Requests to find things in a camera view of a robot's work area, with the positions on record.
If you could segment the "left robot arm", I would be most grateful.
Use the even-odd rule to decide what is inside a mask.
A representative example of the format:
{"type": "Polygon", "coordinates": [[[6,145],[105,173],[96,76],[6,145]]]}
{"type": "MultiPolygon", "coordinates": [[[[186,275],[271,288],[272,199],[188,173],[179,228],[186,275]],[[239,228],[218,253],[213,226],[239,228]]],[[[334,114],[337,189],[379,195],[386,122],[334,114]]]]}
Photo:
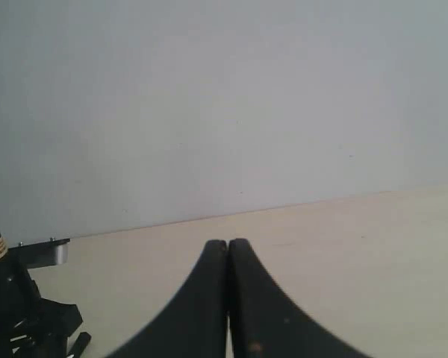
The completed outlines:
{"type": "Polygon", "coordinates": [[[41,296],[0,233],[0,357],[81,357],[91,335],[68,340],[82,323],[76,305],[41,296]]]}

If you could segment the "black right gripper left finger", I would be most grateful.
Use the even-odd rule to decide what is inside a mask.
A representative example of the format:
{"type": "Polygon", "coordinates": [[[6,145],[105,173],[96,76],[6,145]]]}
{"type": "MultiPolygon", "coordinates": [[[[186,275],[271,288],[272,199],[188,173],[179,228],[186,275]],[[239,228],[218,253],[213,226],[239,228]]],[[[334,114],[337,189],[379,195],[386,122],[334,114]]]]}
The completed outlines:
{"type": "Polygon", "coordinates": [[[109,357],[224,357],[227,243],[209,240],[169,303],[109,357]]]}

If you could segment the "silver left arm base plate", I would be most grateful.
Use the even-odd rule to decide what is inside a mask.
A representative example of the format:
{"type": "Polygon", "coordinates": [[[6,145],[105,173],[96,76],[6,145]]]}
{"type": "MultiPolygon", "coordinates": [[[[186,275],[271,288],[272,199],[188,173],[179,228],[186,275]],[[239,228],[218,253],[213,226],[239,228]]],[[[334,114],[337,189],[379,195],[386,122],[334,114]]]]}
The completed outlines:
{"type": "Polygon", "coordinates": [[[20,242],[18,246],[10,248],[9,252],[27,269],[38,269],[66,263],[69,243],[70,238],[50,238],[30,245],[20,242]]]}

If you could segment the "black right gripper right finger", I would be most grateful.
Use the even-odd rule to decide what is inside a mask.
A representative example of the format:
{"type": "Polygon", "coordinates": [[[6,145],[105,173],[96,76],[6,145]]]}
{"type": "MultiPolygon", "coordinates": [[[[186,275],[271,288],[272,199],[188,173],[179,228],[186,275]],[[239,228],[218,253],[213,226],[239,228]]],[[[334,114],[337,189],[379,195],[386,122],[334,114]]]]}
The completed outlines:
{"type": "Polygon", "coordinates": [[[304,313],[246,239],[228,247],[228,314],[235,357],[362,357],[304,313]]]}

